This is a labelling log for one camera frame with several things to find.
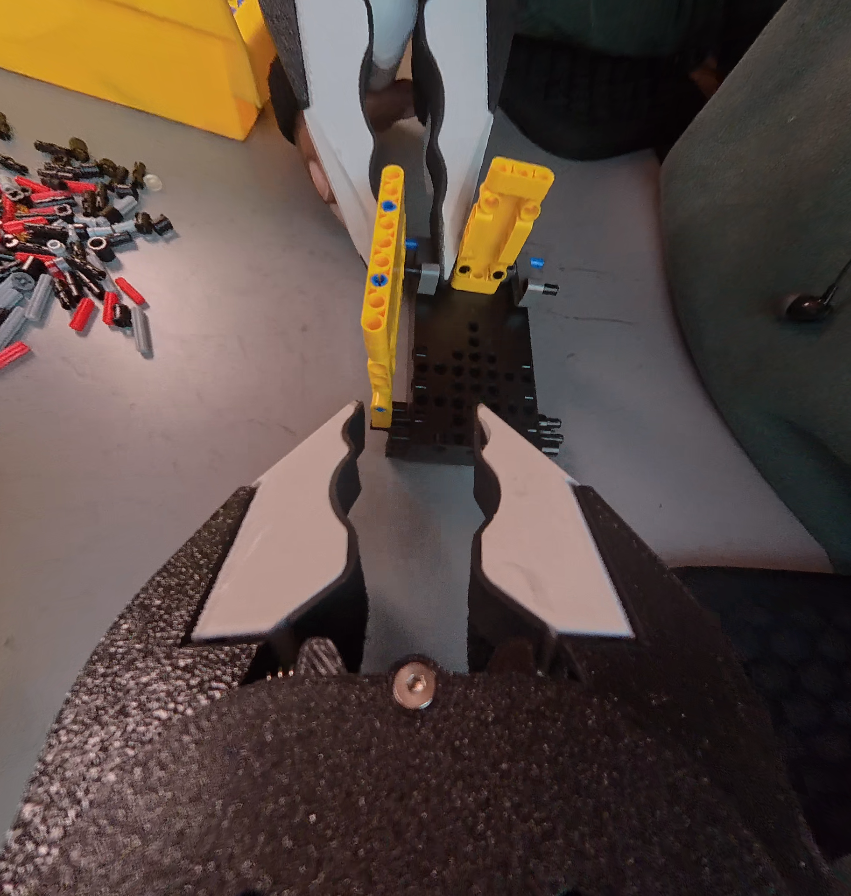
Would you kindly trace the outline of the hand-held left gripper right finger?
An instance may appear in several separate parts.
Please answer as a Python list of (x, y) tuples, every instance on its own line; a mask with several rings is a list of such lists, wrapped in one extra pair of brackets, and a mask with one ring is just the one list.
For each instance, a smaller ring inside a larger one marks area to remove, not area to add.
[(571, 637), (633, 643), (635, 633), (577, 496), (577, 483), (485, 405), (475, 414), (476, 531), (469, 665), (529, 645), (543, 673)]

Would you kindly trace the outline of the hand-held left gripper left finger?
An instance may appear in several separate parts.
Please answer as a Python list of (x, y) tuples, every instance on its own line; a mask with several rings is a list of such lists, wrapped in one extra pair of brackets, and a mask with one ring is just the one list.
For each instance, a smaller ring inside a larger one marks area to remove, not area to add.
[(252, 484), (190, 644), (262, 644), (268, 665), (287, 669), (308, 639), (326, 638), (347, 671), (361, 670), (367, 593), (349, 513), (365, 429), (352, 401)]

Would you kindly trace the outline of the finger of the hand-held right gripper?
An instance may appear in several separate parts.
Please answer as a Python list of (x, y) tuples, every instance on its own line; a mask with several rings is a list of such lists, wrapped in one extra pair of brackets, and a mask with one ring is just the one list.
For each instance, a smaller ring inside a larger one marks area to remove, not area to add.
[(373, 190), (375, 137), (365, 111), (366, 73), (372, 35), (355, 14), (339, 13), (336, 24), (314, 28), (326, 2), (301, 5), (301, 41), (309, 67), (309, 135), (345, 218), (345, 228), (364, 262), (371, 255), (376, 199)]
[(420, 2), (415, 86), (424, 102), (435, 262), (451, 272), (476, 191), (493, 113), (487, 2)]

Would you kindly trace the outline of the black lego base block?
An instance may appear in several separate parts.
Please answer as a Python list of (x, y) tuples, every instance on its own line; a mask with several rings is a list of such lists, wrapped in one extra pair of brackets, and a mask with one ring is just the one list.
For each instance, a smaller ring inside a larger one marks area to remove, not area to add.
[(558, 286), (513, 264), (491, 295), (439, 283), (427, 238), (407, 241), (404, 297), (410, 363), (394, 400), (387, 458), (471, 466), (476, 409), (485, 405), (539, 451), (556, 458), (562, 422), (539, 411), (528, 307)]

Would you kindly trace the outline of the yellow lego beam with pins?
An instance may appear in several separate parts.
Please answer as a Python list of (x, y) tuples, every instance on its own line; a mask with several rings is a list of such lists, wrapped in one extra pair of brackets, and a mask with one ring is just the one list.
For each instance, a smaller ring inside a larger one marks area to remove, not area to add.
[(361, 315), (372, 389), (371, 425), (382, 430), (388, 430), (392, 423), (406, 257), (405, 173), (400, 166), (390, 164), (381, 174)]

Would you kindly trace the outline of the pile of small lego parts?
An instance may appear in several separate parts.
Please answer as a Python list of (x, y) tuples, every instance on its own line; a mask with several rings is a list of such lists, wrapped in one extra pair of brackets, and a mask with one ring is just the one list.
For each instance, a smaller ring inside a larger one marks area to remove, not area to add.
[[(0, 141), (14, 136), (0, 111)], [(151, 359), (149, 302), (123, 275), (120, 256), (143, 240), (175, 237), (173, 220), (148, 209), (161, 179), (141, 161), (96, 157), (78, 137), (34, 147), (35, 170), (0, 150), (0, 373), (30, 354), (26, 338), (54, 305), (78, 336), (98, 323)]]

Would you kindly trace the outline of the person's right hand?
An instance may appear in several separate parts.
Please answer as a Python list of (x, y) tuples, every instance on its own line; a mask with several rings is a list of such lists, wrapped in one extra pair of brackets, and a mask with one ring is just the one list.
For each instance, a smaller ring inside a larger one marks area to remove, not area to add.
[(310, 138), (303, 113), (298, 113), (296, 116), (294, 138), (295, 147), (301, 155), (303, 166), (320, 199), (330, 208), (333, 215), (345, 226), (345, 218), (338, 207), (338, 201), (334, 195), (330, 181), (322, 166), (315, 145)]

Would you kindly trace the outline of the person's black pants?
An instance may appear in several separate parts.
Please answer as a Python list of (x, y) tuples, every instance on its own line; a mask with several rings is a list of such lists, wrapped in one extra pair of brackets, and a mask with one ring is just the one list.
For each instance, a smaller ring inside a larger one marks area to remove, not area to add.
[(702, 41), (682, 36), (678, 55), (636, 56), (636, 25), (625, 28), (629, 56), (562, 40), (560, 30), (517, 36), (499, 105), (529, 140), (562, 159), (648, 148), (668, 156), (785, 3), (700, 2), (720, 12), (716, 30)]

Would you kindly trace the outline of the yellow storage bin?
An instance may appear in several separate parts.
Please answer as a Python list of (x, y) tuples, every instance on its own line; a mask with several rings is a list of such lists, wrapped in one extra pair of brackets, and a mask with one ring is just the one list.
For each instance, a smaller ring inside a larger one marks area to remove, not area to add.
[(0, 69), (235, 140), (274, 53), (255, 1), (0, 1)]

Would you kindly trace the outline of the black earphone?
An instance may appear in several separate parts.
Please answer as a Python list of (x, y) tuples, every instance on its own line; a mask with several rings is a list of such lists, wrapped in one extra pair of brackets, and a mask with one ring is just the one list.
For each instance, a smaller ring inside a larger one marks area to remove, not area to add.
[(835, 276), (833, 282), (822, 293), (794, 293), (784, 297), (777, 310), (777, 317), (783, 322), (821, 322), (834, 308), (834, 299), (848, 273), (851, 271), (851, 257)]

